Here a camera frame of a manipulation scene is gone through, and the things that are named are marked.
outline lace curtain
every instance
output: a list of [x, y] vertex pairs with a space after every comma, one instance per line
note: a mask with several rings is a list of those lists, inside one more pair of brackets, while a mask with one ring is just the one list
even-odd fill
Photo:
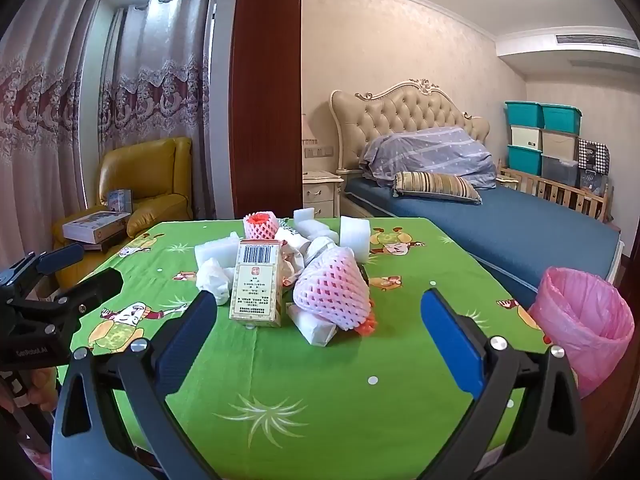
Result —
[[213, 218], [209, 49], [215, 0], [150, 0], [111, 23], [99, 101], [100, 157], [165, 137], [192, 140], [193, 208]]
[[0, 40], [0, 268], [84, 206], [78, 99], [98, 0], [26, 0]]

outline air conditioning vent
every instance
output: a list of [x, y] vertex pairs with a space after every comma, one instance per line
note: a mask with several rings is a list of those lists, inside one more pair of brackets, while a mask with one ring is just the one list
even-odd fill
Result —
[[640, 50], [636, 40], [622, 38], [621, 36], [605, 36], [603, 34], [556, 34], [556, 41], [558, 44], [598, 44]]
[[615, 72], [640, 75], [640, 67], [637, 66], [608, 63], [606, 61], [591, 61], [587, 59], [572, 59], [569, 63], [576, 68], [599, 68], [601, 70], [613, 70]]

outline wallpaper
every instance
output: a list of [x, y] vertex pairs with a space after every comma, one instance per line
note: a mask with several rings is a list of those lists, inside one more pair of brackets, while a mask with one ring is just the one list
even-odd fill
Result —
[[615, 186], [611, 214], [622, 230], [624, 253], [633, 248], [640, 216], [638, 154], [640, 93], [571, 82], [527, 82], [527, 99], [571, 105], [582, 112], [580, 136], [609, 149], [609, 176]]
[[380, 92], [427, 78], [462, 112], [491, 124], [487, 148], [504, 158], [505, 100], [524, 100], [524, 80], [495, 53], [495, 43], [436, 10], [409, 0], [302, 0], [302, 111], [305, 136], [334, 146], [334, 156], [304, 159], [305, 170], [335, 170], [338, 140], [327, 99], [333, 90]]

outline beige headboard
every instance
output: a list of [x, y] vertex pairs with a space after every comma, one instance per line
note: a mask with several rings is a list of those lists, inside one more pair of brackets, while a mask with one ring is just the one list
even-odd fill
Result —
[[376, 95], [335, 90], [329, 108], [338, 126], [339, 173], [357, 170], [367, 142], [379, 136], [457, 125], [484, 144], [489, 134], [489, 121], [460, 113], [427, 79], [409, 79]]

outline nightstand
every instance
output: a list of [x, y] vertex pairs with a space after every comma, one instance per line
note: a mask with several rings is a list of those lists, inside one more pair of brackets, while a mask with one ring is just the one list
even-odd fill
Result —
[[316, 218], [340, 216], [340, 184], [344, 181], [328, 171], [305, 171], [302, 174], [304, 207], [312, 207]]

